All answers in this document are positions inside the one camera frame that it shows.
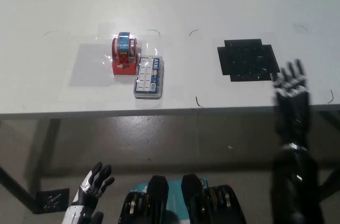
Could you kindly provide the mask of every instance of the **battery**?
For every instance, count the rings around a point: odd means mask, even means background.
[[[163,93],[164,61],[160,56],[141,56],[137,64],[134,96],[160,99]]]

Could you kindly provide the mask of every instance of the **battery pack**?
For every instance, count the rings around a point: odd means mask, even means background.
[[[137,64],[134,96],[137,99],[160,99],[163,93],[164,61],[160,56],[141,56]]]

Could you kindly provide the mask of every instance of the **white table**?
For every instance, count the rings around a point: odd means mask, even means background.
[[[1,2],[1,119],[180,114],[198,108],[196,97],[202,111],[271,107],[271,82],[222,76],[225,39],[261,38],[280,66],[302,59],[314,107],[340,104],[340,0]],[[163,57],[160,100],[135,100],[133,76],[113,76],[110,38],[120,31]]]

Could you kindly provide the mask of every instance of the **black foam mat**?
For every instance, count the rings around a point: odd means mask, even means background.
[[[225,40],[225,47],[217,47],[223,75],[233,82],[268,81],[270,74],[279,72],[271,45],[261,39]]]

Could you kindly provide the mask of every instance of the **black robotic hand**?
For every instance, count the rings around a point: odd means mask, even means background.
[[[309,92],[301,61],[295,63],[296,67],[288,63],[288,72],[281,68],[281,74],[273,74],[276,131],[283,144],[294,143],[306,148],[305,137],[310,124]]]
[[[114,182],[114,178],[108,177],[111,174],[111,166],[107,165],[102,169],[101,162],[87,174],[80,185],[71,206],[67,209],[63,224],[101,224],[103,213],[92,214],[97,203],[107,186]]]
[[[271,206],[274,224],[322,224],[318,167],[308,152],[309,93],[300,61],[273,75],[276,131],[281,151],[273,163]]]

